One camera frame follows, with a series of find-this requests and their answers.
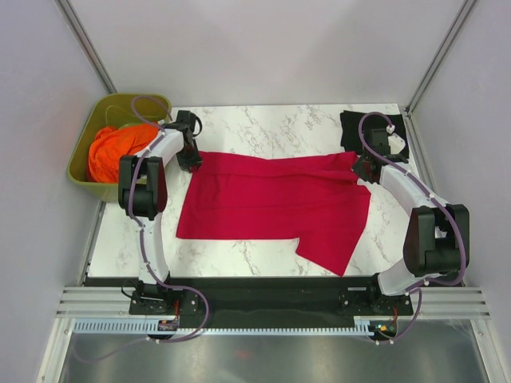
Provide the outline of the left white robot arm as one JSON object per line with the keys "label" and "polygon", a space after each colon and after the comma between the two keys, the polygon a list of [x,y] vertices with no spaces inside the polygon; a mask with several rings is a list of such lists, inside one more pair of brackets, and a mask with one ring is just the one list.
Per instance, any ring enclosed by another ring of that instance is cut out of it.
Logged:
{"label": "left white robot arm", "polygon": [[198,171],[203,160],[196,136],[201,132],[200,118],[180,110],[175,121],[156,127],[156,137],[147,146],[119,161],[118,203],[134,222],[138,235],[138,280],[145,286],[158,286],[147,299],[158,314],[168,313],[176,301],[175,294],[165,288],[170,279],[162,239],[162,217],[168,200],[165,167],[176,159],[182,171]]}

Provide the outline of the magenta red t shirt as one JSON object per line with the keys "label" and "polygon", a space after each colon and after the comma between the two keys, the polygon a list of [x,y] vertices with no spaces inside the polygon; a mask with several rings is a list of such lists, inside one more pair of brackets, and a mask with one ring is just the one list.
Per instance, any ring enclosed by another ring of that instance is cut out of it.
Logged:
{"label": "magenta red t shirt", "polygon": [[195,240],[298,239],[297,255],[344,275],[366,227],[370,192],[355,152],[263,159],[202,152],[176,235]]}

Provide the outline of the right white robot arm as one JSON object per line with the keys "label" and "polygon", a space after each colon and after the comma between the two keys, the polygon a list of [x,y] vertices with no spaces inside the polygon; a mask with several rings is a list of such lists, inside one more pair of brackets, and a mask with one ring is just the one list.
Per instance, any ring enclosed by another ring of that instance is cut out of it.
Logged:
{"label": "right white robot arm", "polygon": [[402,258],[377,276],[378,286],[366,293],[367,308],[384,314],[394,296],[436,282],[453,286],[469,264],[469,212],[431,191],[406,158],[393,153],[390,128],[363,132],[362,155],[352,170],[362,180],[385,188],[409,216]]}

